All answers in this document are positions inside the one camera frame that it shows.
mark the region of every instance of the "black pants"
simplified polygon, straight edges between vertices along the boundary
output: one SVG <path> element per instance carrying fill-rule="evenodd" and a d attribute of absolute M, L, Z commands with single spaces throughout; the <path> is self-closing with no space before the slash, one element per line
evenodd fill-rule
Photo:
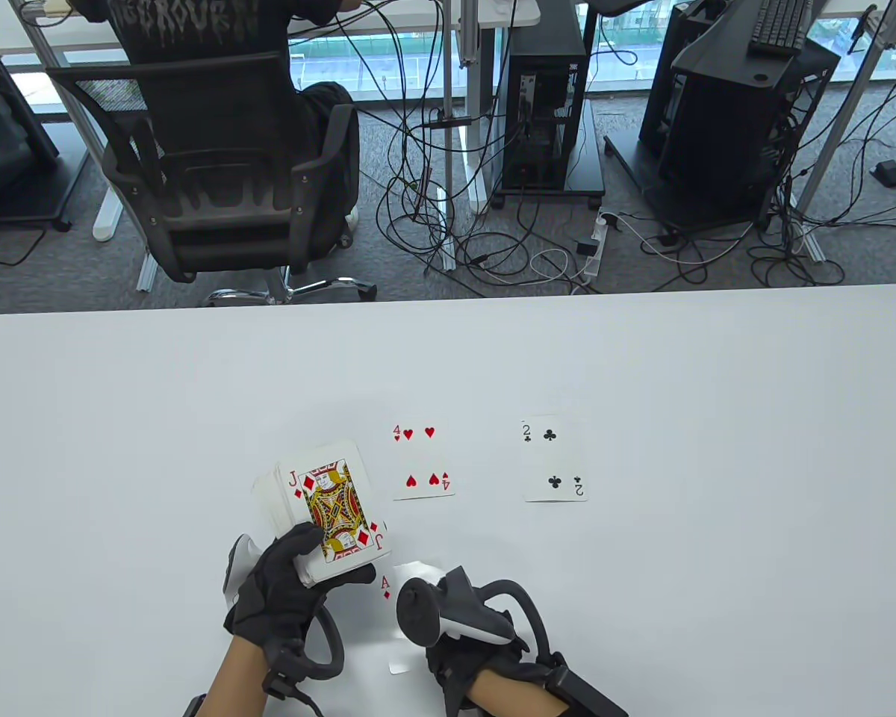
<path fill-rule="evenodd" d="M 315 85 L 302 90 L 299 95 L 314 112 L 315 120 L 319 126 L 319 145 L 321 146 L 321 143 L 326 139 L 326 130 L 329 128 L 329 117 L 332 115 L 332 107 L 335 105 L 352 105 L 352 95 L 338 82 L 316 82 Z"/>

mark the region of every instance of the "white power strip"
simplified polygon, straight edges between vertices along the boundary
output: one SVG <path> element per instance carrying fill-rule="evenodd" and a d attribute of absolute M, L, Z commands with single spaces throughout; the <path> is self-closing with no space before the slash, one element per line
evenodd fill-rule
<path fill-rule="evenodd" d="M 66 0 L 44 0 L 43 11 L 46 17 L 66 17 L 69 13 L 76 14 Z"/>
<path fill-rule="evenodd" d="M 601 257 L 604 256 L 604 246 L 608 243 L 609 228 L 605 225 L 603 235 L 601 235 L 601 232 L 598 230 L 597 220 L 609 213 L 611 212 L 598 209 L 597 217 L 594 219 L 594 232 L 591 233 L 591 239 L 597 242 L 597 252 L 594 253 L 594 256 L 585 259 L 584 272 L 582 272 L 584 276 L 591 278 L 591 281 L 594 281 L 597 278 L 597 274 L 601 272 Z"/>

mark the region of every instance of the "power strip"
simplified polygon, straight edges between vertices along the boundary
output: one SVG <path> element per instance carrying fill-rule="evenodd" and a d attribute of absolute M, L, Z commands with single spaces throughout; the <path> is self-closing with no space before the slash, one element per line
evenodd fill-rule
<path fill-rule="evenodd" d="M 76 10 L 73 10 L 66 0 L 44 0 L 43 13 L 46 17 L 66 17 L 71 13 L 76 14 Z"/>
<path fill-rule="evenodd" d="M 594 281 L 597 274 L 601 272 L 601 258 L 604 256 L 604 246 L 608 243 L 609 223 L 606 219 L 608 216 L 611 216 L 611 212 L 598 209 L 597 218 L 594 219 L 594 232 L 591 233 L 591 241 L 597 242 L 597 252 L 594 253 L 594 256 L 585 259 L 584 272 L 582 272 L 591 281 Z"/>

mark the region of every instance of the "black t-shirt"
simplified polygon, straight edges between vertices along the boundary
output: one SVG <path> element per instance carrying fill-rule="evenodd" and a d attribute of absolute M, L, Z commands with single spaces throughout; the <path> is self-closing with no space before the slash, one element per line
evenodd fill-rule
<path fill-rule="evenodd" d="M 176 62 L 284 52 L 292 16 L 319 27 L 341 0 L 69 0 L 87 20 L 110 20 L 130 62 Z"/>

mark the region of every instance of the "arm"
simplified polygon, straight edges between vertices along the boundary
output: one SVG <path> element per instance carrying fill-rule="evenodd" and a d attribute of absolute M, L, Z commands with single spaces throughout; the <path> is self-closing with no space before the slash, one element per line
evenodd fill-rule
<path fill-rule="evenodd" d="M 509 680 L 491 670 L 479 673 L 468 699 L 495 717 L 558 717 L 567 710 L 567 704 L 544 687 Z"/>
<path fill-rule="evenodd" d="M 268 666 L 263 651 L 242 638 L 233 638 L 223 666 L 199 708 L 199 717 L 261 717 Z"/>
<path fill-rule="evenodd" d="M 69 6 L 90 22 L 106 22 L 109 19 L 106 0 L 69 0 Z"/>

